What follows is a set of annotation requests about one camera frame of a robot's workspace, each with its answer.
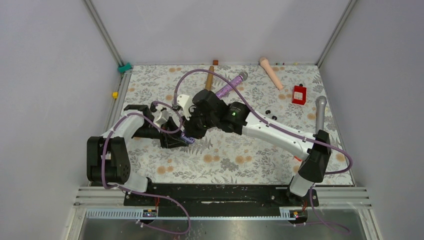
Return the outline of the purple earbud charging case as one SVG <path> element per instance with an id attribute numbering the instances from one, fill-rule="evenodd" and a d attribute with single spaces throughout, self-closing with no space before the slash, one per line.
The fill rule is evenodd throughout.
<path id="1" fill-rule="evenodd" d="M 191 145 L 195 143 L 195 139 L 193 137 L 188 137 L 184 132 L 181 133 L 180 138 L 185 141 L 187 144 Z"/>

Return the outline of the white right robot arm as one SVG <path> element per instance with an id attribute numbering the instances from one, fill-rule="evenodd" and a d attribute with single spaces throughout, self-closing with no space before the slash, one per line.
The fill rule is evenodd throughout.
<path id="1" fill-rule="evenodd" d="M 244 103 L 226 104 L 206 89 L 194 97 L 180 94 L 176 97 L 176 104 L 183 110 L 184 133 L 188 137 L 201 139 L 207 130 L 217 128 L 265 141 L 299 158 L 302 163 L 286 193 L 291 205 L 301 205 L 307 199 L 310 187 L 323 182 L 332 153 L 326 131 L 296 130 L 255 113 Z"/>

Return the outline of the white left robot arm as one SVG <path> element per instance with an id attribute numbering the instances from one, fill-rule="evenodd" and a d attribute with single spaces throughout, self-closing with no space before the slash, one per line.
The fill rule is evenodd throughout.
<path id="1" fill-rule="evenodd" d="M 161 148 L 171 149 L 195 142 L 177 126 L 165 107 L 154 116 L 156 106 L 127 105 L 110 129 L 101 136 L 91 136 L 86 145 L 87 179 L 108 188 L 136 191 L 136 199 L 144 206 L 154 202 L 155 192 L 148 187 L 148 177 L 131 169 L 127 143 L 133 138 L 157 139 Z"/>

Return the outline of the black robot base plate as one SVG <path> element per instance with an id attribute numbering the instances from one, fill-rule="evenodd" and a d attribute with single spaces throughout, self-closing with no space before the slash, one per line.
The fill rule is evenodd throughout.
<path id="1" fill-rule="evenodd" d="M 159 217 L 278 217 L 280 208 L 304 211 L 319 206 L 315 190 L 304 197 L 288 192 L 287 185 L 152 183 L 147 195 L 127 193 L 124 206 L 153 207 Z"/>

